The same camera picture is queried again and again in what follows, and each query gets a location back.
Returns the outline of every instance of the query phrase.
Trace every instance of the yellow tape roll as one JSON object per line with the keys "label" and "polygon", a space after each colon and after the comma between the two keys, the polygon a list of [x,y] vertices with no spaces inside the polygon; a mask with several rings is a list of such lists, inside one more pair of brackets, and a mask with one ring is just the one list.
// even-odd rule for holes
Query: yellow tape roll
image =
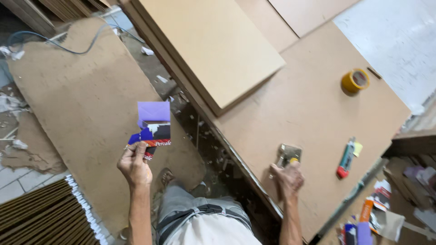
{"label": "yellow tape roll", "polygon": [[352,93],[357,93],[369,87],[369,77],[364,70],[353,69],[343,76],[342,86]]}

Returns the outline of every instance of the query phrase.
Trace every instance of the gray shorts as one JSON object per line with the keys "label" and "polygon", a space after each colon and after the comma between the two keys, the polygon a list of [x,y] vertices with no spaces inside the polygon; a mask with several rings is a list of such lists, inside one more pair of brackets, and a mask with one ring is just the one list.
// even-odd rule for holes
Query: gray shorts
{"label": "gray shorts", "polygon": [[[242,208],[241,204],[235,200],[233,200],[231,197],[222,197],[217,199],[209,199],[204,197],[193,197],[191,194],[189,194],[185,188],[183,187],[183,184],[178,181],[174,180],[172,181],[166,188],[165,193],[162,196],[160,208],[158,211],[158,220],[157,223],[159,224],[161,221],[163,221],[164,218],[172,216],[180,211],[186,211],[192,208],[196,208],[205,204],[214,204],[221,206],[227,210],[231,210],[242,217],[244,217],[247,220],[250,220],[248,218],[248,215],[245,213],[244,209]],[[164,231],[168,227],[170,227],[172,223],[165,226],[161,230],[156,230],[156,244],[159,244],[159,237],[162,235]],[[179,229],[183,224],[181,224],[179,227],[177,227],[174,232]]]}

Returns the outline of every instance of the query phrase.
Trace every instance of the tiled floor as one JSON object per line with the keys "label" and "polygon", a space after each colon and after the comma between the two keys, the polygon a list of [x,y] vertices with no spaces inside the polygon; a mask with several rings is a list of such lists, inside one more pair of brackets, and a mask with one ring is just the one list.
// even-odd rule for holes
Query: tiled floor
{"label": "tiled floor", "polygon": [[2,165],[0,169],[0,204],[53,183],[70,174],[68,170],[56,175],[40,174],[28,168],[12,170]]}

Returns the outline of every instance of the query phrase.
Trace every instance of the blue cable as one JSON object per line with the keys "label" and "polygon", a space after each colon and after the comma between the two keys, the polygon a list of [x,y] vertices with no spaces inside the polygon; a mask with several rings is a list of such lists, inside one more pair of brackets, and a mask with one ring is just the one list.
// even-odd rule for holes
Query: blue cable
{"label": "blue cable", "polygon": [[[32,31],[17,31],[17,32],[12,33],[12,34],[8,37],[8,39],[7,39],[7,48],[8,48],[12,53],[18,53],[18,52],[20,52],[21,50],[23,50],[23,46],[24,46],[24,39],[22,38],[22,35],[23,35],[23,34],[31,34],[31,35],[39,36],[39,37],[41,37],[41,38],[43,38],[43,39],[45,39],[45,40],[47,40],[47,41],[53,43],[54,45],[56,45],[56,46],[62,48],[62,49],[65,50],[65,51],[68,51],[68,52],[70,52],[70,53],[73,53],[73,54],[86,54],[86,53],[88,53],[88,52],[91,50],[91,48],[94,46],[94,43],[95,43],[95,41],[97,40],[97,38],[99,37],[100,32],[102,32],[103,28],[106,27],[106,26],[114,26],[114,27],[117,27],[117,28],[119,28],[119,29],[121,29],[121,30],[127,32],[128,34],[130,34],[132,37],[134,37],[134,38],[135,38],[136,40],[138,40],[140,43],[143,43],[143,44],[145,43],[144,41],[142,41],[142,40],[140,40],[139,38],[135,37],[132,33],[126,31],[125,29],[123,29],[123,28],[121,28],[121,27],[119,27],[119,26],[117,26],[117,25],[113,25],[113,24],[104,24],[104,25],[102,25],[102,26],[99,28],[99,30],[98,30],[97,33],[95,34],[94,39],[93,39],[92,42],[91,42],[91,45],[90,45],[89,48],[88,48],[86,51],[84,51],[84,52],[74,52],[74,51],[72,51],[72,50],[66,49],[66,48],[64,48],[63,46],[60,46],[59,44],[57,44],[57,43],[53,42],[52,40],[48,39],[47,37],[44,37],[44,36],[42,36],[42,35],[40,35],[40,34],[38,34],[38,33],[32,32]],[[13,52],[13,51],[10,49],[10,47],[12,46],[12,39],[13,39],[13,38],[19,38],[19,39],[21,39],[20,48],[19,48],[18,51],[15,51],[15,52]]]}

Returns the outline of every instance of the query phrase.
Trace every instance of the purple cardboard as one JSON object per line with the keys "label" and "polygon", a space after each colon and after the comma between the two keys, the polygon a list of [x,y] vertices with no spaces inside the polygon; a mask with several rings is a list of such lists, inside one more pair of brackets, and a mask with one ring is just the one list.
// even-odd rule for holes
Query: purple cardboard
{"label": "purple cardboard", "polygon": [[138,126],[140,121],[170,121],[170,102],[138,101]]}
{"label": "purple cardboard", "polygon": [[357,245],[372,245],[371,229],[368,222],[357,225]]}

